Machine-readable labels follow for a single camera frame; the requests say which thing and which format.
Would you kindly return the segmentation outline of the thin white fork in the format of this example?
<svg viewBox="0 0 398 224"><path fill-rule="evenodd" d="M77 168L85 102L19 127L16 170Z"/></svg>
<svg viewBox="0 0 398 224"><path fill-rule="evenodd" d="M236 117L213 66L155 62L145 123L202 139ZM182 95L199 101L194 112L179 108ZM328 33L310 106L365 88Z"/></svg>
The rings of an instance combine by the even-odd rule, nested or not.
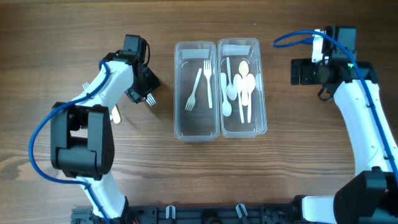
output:
<svg viewBox="0 0 398 224"><path fill-rule="evenodd" d="M153 97L153 95L152 95L151 93L149 93L149 94L147 95L146 102L147 102L150 106L154 106L154 105L156 104L156 100L155 100L155 98Z"/></svg>
<svg viewBox="0 0 398 224"><path fill-rule="evenodd" d="M201 73L202 73L202 68L199 68L198 69L198 73L197 73L196 78L195 78L193 90L192 90L190 96L187 99L187 103L186 103L186 106L185 106L185 110L186 111L191 111L193 109L193 107L195 106L195 102L196 102L195 93L196 93L196 90L197 90L197 86L198 86L198 83L199 83L199 80L200 80Z"/></svg>
<svg viewBox="0 0 398 224"><path fill-rule="evenodd" d="M210 60L205 60L204 61L203 74L204 74L204 76L206 77L206 80L207 80L208 106L209 106L210 109L212 109L213 100L212 100L212 95L211 95L211 84L210 84L212 71L211 71L211 62L210 62Z"/></svg>

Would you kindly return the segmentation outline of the white plastic spoon large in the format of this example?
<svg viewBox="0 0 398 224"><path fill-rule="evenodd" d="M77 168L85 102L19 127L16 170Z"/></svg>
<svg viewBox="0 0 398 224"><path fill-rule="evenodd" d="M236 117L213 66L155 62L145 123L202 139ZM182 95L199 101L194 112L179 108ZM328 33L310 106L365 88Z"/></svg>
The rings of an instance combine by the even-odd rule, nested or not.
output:
<svg viewBox="0 0 398 224"><path fill-rule="evenodd" d="M242 105L242 98L241 93L243 90L243 79L241 75L236 74L234 76L233 84L236 88L236 92L238 94L238 105L239 105L239 116L242 123L244 123L244 115L243 115L243 105Z"/></svg>

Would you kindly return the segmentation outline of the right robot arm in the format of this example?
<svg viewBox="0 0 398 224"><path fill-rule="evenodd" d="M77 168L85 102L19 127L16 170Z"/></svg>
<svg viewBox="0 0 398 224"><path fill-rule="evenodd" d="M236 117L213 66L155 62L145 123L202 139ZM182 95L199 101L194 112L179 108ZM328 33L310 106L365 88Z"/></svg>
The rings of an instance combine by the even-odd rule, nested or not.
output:
<svg viewBox="0 0 398 224"><path fill-rule="evenodd" d="M311 58L291 61L292 85L321 85L339 108L354 154L354 178L337 193L296 196L296 222L397 223L397 144L384 115L377 74L356 59L356 29L303 30Z"/></svg>

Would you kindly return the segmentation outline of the thin white plastic spoon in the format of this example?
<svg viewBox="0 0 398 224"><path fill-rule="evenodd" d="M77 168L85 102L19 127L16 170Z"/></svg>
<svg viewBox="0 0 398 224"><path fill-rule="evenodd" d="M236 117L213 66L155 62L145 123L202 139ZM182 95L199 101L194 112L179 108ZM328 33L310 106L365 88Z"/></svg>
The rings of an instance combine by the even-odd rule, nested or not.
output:
<svg viewBox="0 0 398 224"><path fill-rule="evenodd" d="M226 68L228 73L228 85L226 87L227 96L230 100L235 100L237 97L237 93L231 78L231 64L229 57L226 58Z"/></svg>

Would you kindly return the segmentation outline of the short white plastic spoon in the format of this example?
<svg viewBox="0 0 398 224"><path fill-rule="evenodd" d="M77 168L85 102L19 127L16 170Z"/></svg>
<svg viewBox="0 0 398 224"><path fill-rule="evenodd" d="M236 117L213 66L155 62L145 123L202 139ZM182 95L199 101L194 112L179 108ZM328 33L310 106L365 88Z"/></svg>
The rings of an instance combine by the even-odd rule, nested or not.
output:
<svg viewBox="0 0 398 224"><path fill-rule="evenodd" d="M223 101L221 104L221 109L222 113L224 116L230 116L232 112L232 107L231 104L228 101L228 96L226 92L226 74L225 73L220 73L220 82L221 82L221 91L222 91L222 96L223 96Z"/></svg>

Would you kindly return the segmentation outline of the yellow plastic fork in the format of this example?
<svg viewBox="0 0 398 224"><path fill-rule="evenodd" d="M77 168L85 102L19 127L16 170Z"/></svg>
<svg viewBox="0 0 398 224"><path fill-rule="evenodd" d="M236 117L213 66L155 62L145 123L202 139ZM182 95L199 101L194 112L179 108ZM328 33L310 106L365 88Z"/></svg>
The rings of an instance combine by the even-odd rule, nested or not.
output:
<svg viewBox="0 0 398 224"><path fill-rule="evenodd" d="M113 117L113 122L114 122L115 124L119 124L119 123L121 122L121 115L120 115L120 112L119 112L117 106L115 106L115 107L112 109L111 115L112 115L112 117Z"/></svg>

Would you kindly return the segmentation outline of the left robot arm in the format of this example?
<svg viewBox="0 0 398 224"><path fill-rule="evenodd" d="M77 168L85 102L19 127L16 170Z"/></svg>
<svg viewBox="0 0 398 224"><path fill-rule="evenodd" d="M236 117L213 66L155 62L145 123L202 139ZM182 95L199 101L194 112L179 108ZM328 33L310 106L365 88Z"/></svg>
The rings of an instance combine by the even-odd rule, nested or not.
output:
<svg viewBox="0 0 398 224"><path fill-rule="evenodd" d="M99 74L68 103L57 102L50 114L50 160L67 182L85 191L96 223L133 223L126 196L119 190L114 161L112 109L123 95L134 103L155 103L160 81L148 67L150 48L139 35L128 34L121 50L99 62Z"/></svg>

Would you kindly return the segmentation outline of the yellow plastic spoon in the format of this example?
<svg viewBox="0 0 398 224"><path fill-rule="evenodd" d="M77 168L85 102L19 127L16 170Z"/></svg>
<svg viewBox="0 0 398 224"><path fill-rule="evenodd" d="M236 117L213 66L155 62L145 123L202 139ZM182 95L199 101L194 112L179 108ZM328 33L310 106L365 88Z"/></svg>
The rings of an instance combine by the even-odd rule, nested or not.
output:
<svg viewBox="0 0 398 224"><path fill-rule="evenodd" d="M240 64L239 64L239 73L242 76L243 79L243 90L242 90L242 105L243 106L247 106L248 105L248 92L247 92L247 88L246 88L246 76L249 73L249 66L247 61L243 60Z"/></svg>

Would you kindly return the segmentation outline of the white plastic fork wide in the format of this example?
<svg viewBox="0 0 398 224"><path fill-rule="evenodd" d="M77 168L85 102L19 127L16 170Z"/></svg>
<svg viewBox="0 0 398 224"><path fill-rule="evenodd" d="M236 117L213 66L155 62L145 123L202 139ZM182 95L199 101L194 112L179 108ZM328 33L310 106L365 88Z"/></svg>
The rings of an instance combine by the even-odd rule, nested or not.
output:
<svg viewBox="0 0 398 224"><path fill-rule="evenodd" d="M84 90L86 90L89 87L89 84L87 82L84 82L82 84L82 87L83 87Z"/></svg>

